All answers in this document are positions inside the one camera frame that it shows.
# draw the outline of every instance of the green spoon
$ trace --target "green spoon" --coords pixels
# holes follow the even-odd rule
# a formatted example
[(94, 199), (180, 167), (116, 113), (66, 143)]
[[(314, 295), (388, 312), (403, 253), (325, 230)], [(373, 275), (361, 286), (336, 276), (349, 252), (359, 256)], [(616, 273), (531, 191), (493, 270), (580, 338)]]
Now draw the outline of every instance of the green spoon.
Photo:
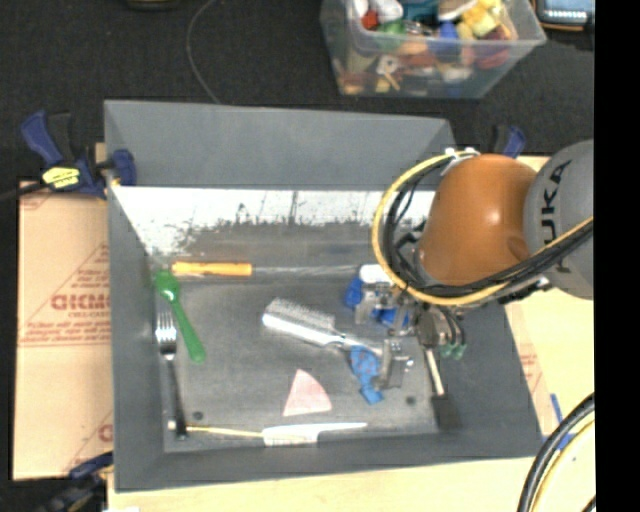
[(189, 357), (194, 363), (201, 363), (205, 360), (206, 353), (200, 338), (198, 338), (180, 304), (180, 283), (169, 270), (158, 270), (154, 275), (153, 283), (160, 295), (171, 304), (173, 314), (178, 322), (178, 329), (180, 329), (182, 339), (187, 346)]

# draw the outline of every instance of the orange handle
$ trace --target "orange handle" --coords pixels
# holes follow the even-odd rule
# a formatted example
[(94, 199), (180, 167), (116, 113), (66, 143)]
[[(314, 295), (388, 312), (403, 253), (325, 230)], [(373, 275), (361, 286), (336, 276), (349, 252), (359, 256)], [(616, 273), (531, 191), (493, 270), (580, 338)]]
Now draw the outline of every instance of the orange handle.
[(248, 277), (253, 275), (251, 263), (233, 262), (197, 262), (176, 261), (171, 265), (171, 271), (175, 275), (189, 276), (231, 276)]

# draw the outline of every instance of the fork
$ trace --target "fork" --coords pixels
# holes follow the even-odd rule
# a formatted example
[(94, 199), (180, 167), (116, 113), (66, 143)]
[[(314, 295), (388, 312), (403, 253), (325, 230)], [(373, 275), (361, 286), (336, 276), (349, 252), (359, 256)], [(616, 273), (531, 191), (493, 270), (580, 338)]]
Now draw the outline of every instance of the fork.
[(159, 308), (156, 313), (156, 341), (160, 355), (164, 359), (169, 373), (169, 391), (173, 402), (173, 414), (175, 419), (176, 439), (184, 440), (187, 438), (187, 423), (180, 398), (178, 388), (178, 379), (176, 376), (176, 368), (174, 360), (178, 348), (178, 330), (173, 321), (173, 315), (166, 307)]

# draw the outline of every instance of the clear plastic container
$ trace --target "clear plastic container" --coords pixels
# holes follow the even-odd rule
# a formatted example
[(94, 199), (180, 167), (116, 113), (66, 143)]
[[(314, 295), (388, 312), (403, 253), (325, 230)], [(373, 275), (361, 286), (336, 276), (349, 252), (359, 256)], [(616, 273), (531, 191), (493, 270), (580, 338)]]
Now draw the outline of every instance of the clear plastic container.
[(547, 39), (528, 0), (503, 0), (498, 24), (504, 39), (371, 30), (355, 3), (324, 0), (320, 13), (343, 95), (481, 98)]

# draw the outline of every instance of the metal brush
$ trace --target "metal brush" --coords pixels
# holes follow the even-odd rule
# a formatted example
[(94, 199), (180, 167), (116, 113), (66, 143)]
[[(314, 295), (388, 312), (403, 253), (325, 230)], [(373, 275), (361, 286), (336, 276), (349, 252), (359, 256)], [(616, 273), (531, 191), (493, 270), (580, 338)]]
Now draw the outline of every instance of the metal brush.
[(262, 323), (265, 327), (319, 347), (336, 345), (345, 351), (354, 347), (365, 347), (377, 356), (382, 356), (380, 343), (342, 333), (336, 329), (333, 315), (287, 299), (275, 298), (265, 308)]

